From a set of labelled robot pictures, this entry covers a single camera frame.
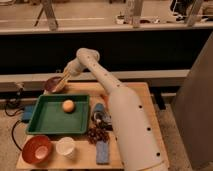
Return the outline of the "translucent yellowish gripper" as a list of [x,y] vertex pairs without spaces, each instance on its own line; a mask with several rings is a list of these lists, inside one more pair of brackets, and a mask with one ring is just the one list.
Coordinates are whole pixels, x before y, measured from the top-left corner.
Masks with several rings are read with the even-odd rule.
[[65,72],[65,73],[62,75],[61,78],[56,79],[56,80],[54,81],[54,88],[53,88],[53,91],[54,91],[54,92],[59,92],[59,91],[61,91],[61,90],[64,88],[64,86],[66,85],[66,82],[67,82],[67,80],[69,79],[69,77],[70,77],[70,73],[69,73],[69,72]]

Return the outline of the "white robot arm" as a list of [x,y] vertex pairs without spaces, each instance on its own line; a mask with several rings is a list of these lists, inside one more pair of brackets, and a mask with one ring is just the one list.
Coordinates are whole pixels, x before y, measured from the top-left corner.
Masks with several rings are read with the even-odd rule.
[[80,48],[53,89],[61,90],[70,76],[88,69],[109,95],[108,109],[125,171],[168,171],[138,94],[102,67],[99,52]]

